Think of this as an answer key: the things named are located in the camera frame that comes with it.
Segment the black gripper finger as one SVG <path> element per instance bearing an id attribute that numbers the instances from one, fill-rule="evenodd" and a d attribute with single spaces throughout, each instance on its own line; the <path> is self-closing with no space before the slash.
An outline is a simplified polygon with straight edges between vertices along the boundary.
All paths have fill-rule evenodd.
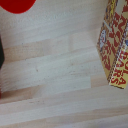
<path id="1" fill-rule="evenodd" d="M 3 51 L 3 47 L 2 47 L 2 41 L 1 41 L 1 37 L 0 37 L 0 69 L 4 63 L 4 51 Z"/>

